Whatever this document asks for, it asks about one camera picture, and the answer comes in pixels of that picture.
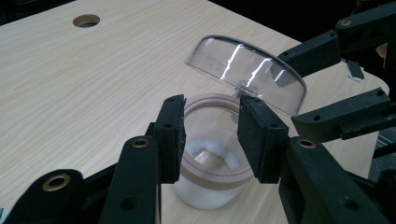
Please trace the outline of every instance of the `jar lid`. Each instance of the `jar lid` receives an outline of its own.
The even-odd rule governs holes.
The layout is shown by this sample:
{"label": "jar lid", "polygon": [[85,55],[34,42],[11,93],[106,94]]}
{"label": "jar lid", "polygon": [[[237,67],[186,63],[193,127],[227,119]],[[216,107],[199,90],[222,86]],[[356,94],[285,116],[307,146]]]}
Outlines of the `jar lid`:
{"label": "jar lid", "polygon": [[205,36],[185,64],[260,98],[289,116],[297,115],[306,95],[304,80],[288,64],[263,49],[228,36]]}

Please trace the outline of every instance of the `black metal bracket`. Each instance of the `black metal bracket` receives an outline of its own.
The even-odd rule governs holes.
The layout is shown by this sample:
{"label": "black metal bracket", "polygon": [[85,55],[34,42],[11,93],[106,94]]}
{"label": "black metal bracket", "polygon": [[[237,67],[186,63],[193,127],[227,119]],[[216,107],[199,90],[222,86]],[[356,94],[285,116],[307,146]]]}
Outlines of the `black metal bracket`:
{"label": "black metal bracket", "polygon": [[321,143],[396,126],[396,105],[381,88],[291,117],[300,136]]}
{"label": "black metal bracket", "polygon": [[125,142],[116,164],[85,179],[75,170],[42,175],[5,224],[161,223],[161,184],[175,183],[180,174],[184,104],[183,95],[166,99],[146,135]]}
{"label": "black metal bracket", "polygon": [[245,119],[238,122],[238,140],[260,183],[277,183],[266,180],[277,180],[280,174],[279,195],[289,223],[395,221],[396,171],[383,173],[378,183],[358,178],[320,142],[305,136],[289,138],[285,124],[273,113],[263,101],[241,96],[240,116]]}
{"label": "black metal bracket", "polygon": [[382,7],[361,7],[359,13],[337,22],[334,30],[288,49],[277,58],[290,65],[301,77],[306,77],[340,63],[345,53],[388,43],[383,67],[393,70],[396,68],[395,24],[396,2]]}

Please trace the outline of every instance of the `table hole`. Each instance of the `table hole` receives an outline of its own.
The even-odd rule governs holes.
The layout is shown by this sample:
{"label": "table hole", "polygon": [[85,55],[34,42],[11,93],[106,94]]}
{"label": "table hole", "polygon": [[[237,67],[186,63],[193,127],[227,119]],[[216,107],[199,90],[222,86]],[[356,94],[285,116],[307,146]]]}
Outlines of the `table hole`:
{"label": "table hole", "polygon": [[73,19],[73,24],[80,28],[89,28],[97,25],[100,21],[100,18],[96,15],[86,14],[75,17]]}

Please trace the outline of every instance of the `wooden table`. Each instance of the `wooden table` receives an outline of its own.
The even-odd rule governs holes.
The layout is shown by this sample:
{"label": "wooden table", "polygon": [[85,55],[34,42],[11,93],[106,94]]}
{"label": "wooden table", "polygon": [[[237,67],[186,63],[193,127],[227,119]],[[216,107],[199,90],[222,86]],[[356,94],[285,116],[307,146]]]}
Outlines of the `wooden table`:
{"label": "wooden table", "polygon": [[[79,28],[73,19],[100,22]],[[163,100],[233,90],[184,64],[205,35],[227,35],[278,55],[299,42],[205,0],[79,0],[0,27],[0,207],[11,208],[40,176],[85,177],[117,162],[123,143],[145,133]],[[300,113],[387,85],[347,77],[339,63],[309,77]],[[289,118],[290,135],[296,132]],[[366,177],[377,133],[325,144]],[[163,223],[287,223],[277,185],[251,181],[214,211],[183,203],[163,185]]]}

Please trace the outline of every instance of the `transparent container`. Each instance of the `transparent container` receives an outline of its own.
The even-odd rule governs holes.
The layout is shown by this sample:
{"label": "transparent container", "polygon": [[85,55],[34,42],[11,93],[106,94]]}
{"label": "transparent container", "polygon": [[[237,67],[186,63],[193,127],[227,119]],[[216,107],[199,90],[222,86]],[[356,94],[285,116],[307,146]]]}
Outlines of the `transparent container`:
{"label": "transparent container", "polygon": [[216,81],[264,100],[288,116],[298,114],[306,95],[304,80],[288,64],[228,36],[204,37],[185,63]]}
{"label": "transparent container", "polygon": [[254,176],[237,137],[239,96],[260,98],[290,117],[297,115],[306,86],[277,57],[228,36],[204,37],[185,64],[235,89],[233,96],[191,97],[185,106],[186,146],[174,189],[193,207],[217,209],[232,201]]}
{"label": "transparent container", "polygon": [[229,203],[253,177],[237,139],[239,100],[224,94],[191,97],[185,106],[186,146],[177,195],[211,210]]}

